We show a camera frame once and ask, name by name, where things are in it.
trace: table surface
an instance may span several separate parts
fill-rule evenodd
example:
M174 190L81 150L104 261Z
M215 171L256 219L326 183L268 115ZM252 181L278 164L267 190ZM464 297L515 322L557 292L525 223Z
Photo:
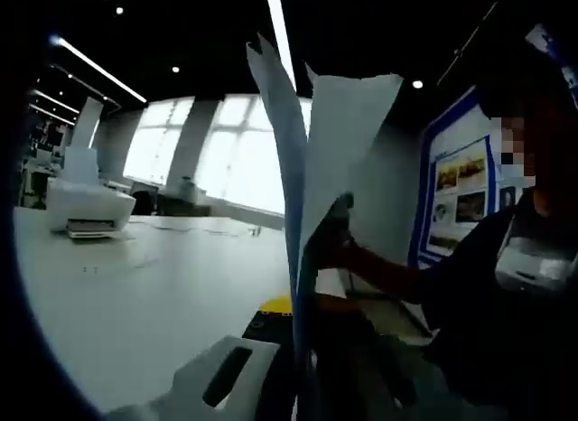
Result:
M173 373L289 293L284 233L228 218L133 216L126 239L78 244L17 208L24 287L57 360L102 411L166 392ZM334 271L321 291L343 296Z

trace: dark shirt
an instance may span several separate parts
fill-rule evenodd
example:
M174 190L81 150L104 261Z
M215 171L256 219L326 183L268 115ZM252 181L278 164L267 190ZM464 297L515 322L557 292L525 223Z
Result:
M450 257L424 271L422 307L430 328L440 330L425 357L442 369L448 387L471 403L519 412L551 401L559 382L552 366L570 328L561 302L498 284L499 249L515 213L537 231L553 232L525 194L518 206L489 215Z

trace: printer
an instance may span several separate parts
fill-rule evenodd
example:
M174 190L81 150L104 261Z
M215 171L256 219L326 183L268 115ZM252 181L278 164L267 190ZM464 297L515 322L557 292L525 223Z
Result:
M49 228L75 239L111 237L128 223L134 207L133 197L99 183L92 148L67 147L61 176L48 180Z

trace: bright window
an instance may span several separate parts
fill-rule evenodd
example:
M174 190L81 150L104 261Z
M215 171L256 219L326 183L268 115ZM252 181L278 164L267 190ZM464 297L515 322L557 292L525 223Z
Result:
M126 156L125 177L159 186L166 184L193 100L177 98L156 102L144 111Z
M309 131L311 101L301 99ZM196 184L212 198L284 214L273 128L257 96L228 96L217 109L202 149Z

